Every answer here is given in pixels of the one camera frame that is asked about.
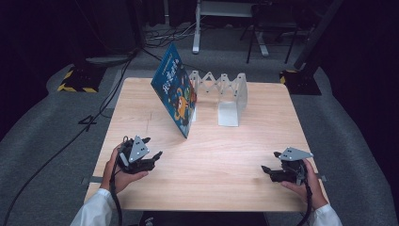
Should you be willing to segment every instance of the wire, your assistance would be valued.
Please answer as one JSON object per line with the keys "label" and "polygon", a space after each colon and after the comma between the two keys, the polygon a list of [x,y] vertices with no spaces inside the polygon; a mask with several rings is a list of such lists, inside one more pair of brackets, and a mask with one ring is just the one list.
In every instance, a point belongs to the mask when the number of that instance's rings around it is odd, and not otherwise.
{"label": "wire", "polygon": [[[144,51],[144,53],[150,55],[151,57],[154,57],[154,58],[156,58],[156,59],[159,60],[159,61],[162,60],[162,58],[161,58],[160,56],[156,56],[156,55],[150,53],[148,50],[146,50],[146,49],[144,49],[144,48],[141,48],[141,49]],[[192,65],[189,65],[189,64],[183,64],[183,65],[186,66],[186,67],[189,67],[189,68],[196,69],[196,70],[198,70],[198,71],[200,71],[200,72],[203,72],[203,73],[208,73],[208,72],[206,72],[205,70],[203,70],[203,69],[201,69],[201,68],[197,68],[197,67],[192,66]]]}
{"label": "wire", "polygon": [[[305,214],[304,213],[299,213],[300,214],[300,216],[302,216],[303,218],[305,217]],[[309,225],[311,225],[311,223],[309,222],[309,219],[307,219],[306,220],[306,224],[309,226]]]}
{"label": "wire", "polygon": [[[133,58],[136,56],[136,54],[133,54],[132,57],[130,57],[129,61],[127,61],[125,63],[125,65],[123,66],[123,70],[121,73],[121,78],[123,77],[124,73],[126,72],[127,67],[129,66],[129,64],[132,62]],[[56,152],[49,160],[47,160],[25,183],[24,185],[21,187],[21,189],[18,191],[17,195],[14,197],[14,199],[11,202],[11,205],[8,208],[8,211],[6,213],[6,217],[3,221],[3,226],[7,225],[8,222],[8,218],[9,215],[11,213],[12,208],[14,207],[15,202],[18,200],[18,198],[20,197],[20,195],[23,193],[24,189],[29,185],[29,183],[53,160],[55,159],[57,156],[59,156],[65,149],[67,149],[78,137],[80,137],[82,135],[82,133],[84,131],[86,131],[86,129],[102,114],[102,112],[106,109],[106,107],[109,105],[109,103],[111,102],[112,98],[115,96],[116,93],[116,89],[113,90],[114,93],[112,94],[112,97],[106,102],[106,104],[100,108],[99,113],[97,113],[96,116],[94,116],[90,122],[82,129],[79,131],[79,133],[77,133],[66,145],[64,145],[58,152]]]}
{"label": "wire", "polygon": [[303,182],[305,183],[305,187],[306,187],[308,208],[306,210],[305,217],[303,217],[303,219],[297,224],[297,226],[301,226],[305,222],[307,222],[309,219],[309,216],[311,215],[311,187],[309,186],[307,178],[305,178],[305,180],[303,180]]}
{"label": "wire", "polygon": [[122,70],[120,71],[120,80],[118,81],[117,85],[115,87],[112,88],[111,92],[108,94],[108,96],[105,97],[105,99],[103,100],[103,102],[100,105],[100,115],[102,115],[105,118],[110,119],[110,116],[106,116],[103,114],[104,110],[106,109],[106,107],[109,105],[109,103],[111,102],[111,100],[114,98],[115,94],[117,93],[118,88],[120,87],[120,84],[123,80],[123,76],[127,70],[127,67],[129,66],[130,62],[132,61],[133,58],[136,57],[137,53],[138,53],[139,49],[135,49],[132,53],[132,55],[130,56],[129,61],[125,64],[125,66],[122,68]]}
{"label": "wire", "polygon": [[[161,30],[166,30],[162,35],[159,34],[159,31]],[[158,30],[149,30],[146,33],[150,34],[146,40],[161,40],[163,38],[168,38],[170,35],[178,34],[178,30],[182,30],[181,28],[175,28],[175,29],[158,29]]]}
{"label": "wire", "polygon": [[115,173],[115,170],[117,168],[118,158],[119,158],[118,156],[115,158],[114,167],[112,169],[111,178],[109,180],[109,190],[110,190],[112,199],[114,200],[115,205],[117,206],[117,210],[118,210],[118,225],[121,226],[122,225],[122,211],[120,209],[120,200],[118,199],[117,188],[115,186],[115,175],[117,174],[117,173]]}
{"label": "wire", "polygon": [[123,59],[110,60],[110,61],[105,61],[105,62],[88,61],[88,63],[90,63],[94,67],[105,67],[105,68],[115,67],[115,66],[118,66],[120,64],[124,64],[127,61],[129,61],[129,59],[130,59],[132,54],[126,56]]}
{"label": "wire", "polygon": [[159,43],[158,44],[147,43],[146,47],[148,47],[148,48],[165,47],[165,46],[169,45],[171,42],[173,42],[174,40],[183,40],[183,39],[187,38],[188,36],[192,36],[192,35],[194,35],[194,33],[190,33],[190,34],[185,34],[185,33],[187,31],[192,30],[195,25],[196,25],[196,23],[193,23],[190,26],[188,26],[187,28],[176,28],[171,34],[168,34],[168,32],[171,31],[171,29],[169,29],[162,36],[158,35],[158,36],[152,36],[150,38],[147,38],[146,42],[148,42],[149,40],[159,40]]}
{"label": "wire", "polygon": [[269,219],[267,218],[267,215],[265,212],[263,212],[263,218],[264,218],[264,222],[266,223],[266,226],[270,226]]}
{"label": "wire", "polygon": [[88,23],[88,26],[90,27],[90,30],[91,30],[91,32],[93,33],[93,35],[96,37],[96,39],[100,42],[100,44],[101,44],[105,49],[107,49],[107,50],[109,50],[110,52],[115,53],[115,54],[129,54],[129,52],[128,52],[128,53],[126,53],[126,52],[119,52],[119,51],[117,51],[117,50],[115,50],[115,49],[113,49],[113,48],[108,47],[108,46],[103,42],[103,40],[98,36],[97,31],[94,30],[94,27],[91,25],[90,20],[89,20],[88,17],[86,16],[86,13],[83,11],[83,9],[80,7],[79,3],[78,3],[76,0],[74,0],[74,3],[75,3],[76,6],[79,8],[80,13],[82,14],[82,16],[85,18],[86,22]]}

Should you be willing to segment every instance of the white metal stand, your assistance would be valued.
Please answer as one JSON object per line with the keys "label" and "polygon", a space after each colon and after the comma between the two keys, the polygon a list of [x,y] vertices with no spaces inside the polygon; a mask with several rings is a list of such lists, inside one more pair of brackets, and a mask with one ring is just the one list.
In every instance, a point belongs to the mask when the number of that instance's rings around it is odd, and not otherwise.
{"label": "white metal stand", "polygon": [[233,2],[208,2],[197,0],[196,10],[196,32],[194,35],[193,54],[200,52],[200,16],[231,16],[231,17],[251,17],[250,3]]}
{"label": "white metal stand", "polygon": [[193,71],[190,79],[196,93],[199,89],[204,89],[207,93],[212,90],[218,92],[219,125],[239,126],[241,114],[247,106],[247,79],[244,73],[239,73],[230,81],[225,73],[216,80],[211,73],[201,78],[198,71]]}

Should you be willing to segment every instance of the gray floor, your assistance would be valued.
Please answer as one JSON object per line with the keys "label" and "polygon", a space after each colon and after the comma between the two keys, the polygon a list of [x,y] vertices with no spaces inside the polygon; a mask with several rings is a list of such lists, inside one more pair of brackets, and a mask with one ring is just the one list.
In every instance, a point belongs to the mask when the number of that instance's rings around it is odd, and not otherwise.
{"label": "gray floor", "polygon": [[[248,82],[271,83],[279,82],[280,71],[293,68],[305,44],[303,40],[296,42],[288,64],[283,64],[288,47],[269,47],[271,56],[265,58],[254,46],[251,60],[246,64],[249,33],[240,41],[243,30],[232,27],[205,30],[198,55],[191,53],[193,36],[175,44],[184,64],[231,77],[245,73]],[[162,56],[166,48],[148,50]],[[129,65],[126,76],[151,77],[158,65],[158,60],[140,52]],[[106,71],[98,93],[56,91],[70,66],[50,78],[47,84],[50,94],[32,107],[0,143],[1,219],[23,184],[83,129],[78,122],[99,112],[121,69],[118,66]],[[292,100],[318,169],[328,178],[325,187],[332,206],[343,225],[397,225],[390,187],[361,132],[331,95],[322,70],[315,74],[315,79],[321,96],[293,95]],[[107,116],[112,113],[112,107],[104,112]],[[87,184],[82,181],[93,172],[109,121],[99,117],[97,124],[82,133],[32,180],[16,201],[8,225],[68,225],[72,221],[86,194]],[[140,214],[125,211],[125,224],[137,222]],[[267,213],[267,216],[271,225],[296,225],[302,218],[298,213]]]}

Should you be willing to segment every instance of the book cover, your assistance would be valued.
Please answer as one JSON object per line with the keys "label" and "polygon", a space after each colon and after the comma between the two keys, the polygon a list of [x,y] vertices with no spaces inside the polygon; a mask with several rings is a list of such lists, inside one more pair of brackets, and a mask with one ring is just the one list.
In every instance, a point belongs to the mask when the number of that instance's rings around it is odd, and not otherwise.
{"label": "book cover", "polygon": [[173,43],[168,47],[152,87],[185,138],[195,114],[197,94]]}

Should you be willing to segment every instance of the wooden table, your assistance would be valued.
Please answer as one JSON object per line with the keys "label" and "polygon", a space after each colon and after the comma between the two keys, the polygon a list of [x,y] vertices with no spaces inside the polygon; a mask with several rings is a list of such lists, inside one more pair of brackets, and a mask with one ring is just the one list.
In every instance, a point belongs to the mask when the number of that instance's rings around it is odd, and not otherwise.
{"label": "wooden table", "polygon": [[[103,175],[106,161],[124,136],[151,138],[147,144],[151,152],[145,158],[164,152],[150,175],[119,194],[123,209],[306,210],[294,192],[272,183],[261,168],[280,170],[273,152],[283,152],[289,146],[309,151],[285,86],[247,83],[248,103],[239,127],[218,126],[217,94],[200,90],[197,120],[185,139],[150,82],[148,78],[124,81],[93,172],[93,176]],[[90,183],[86,198],[99,185]]]}

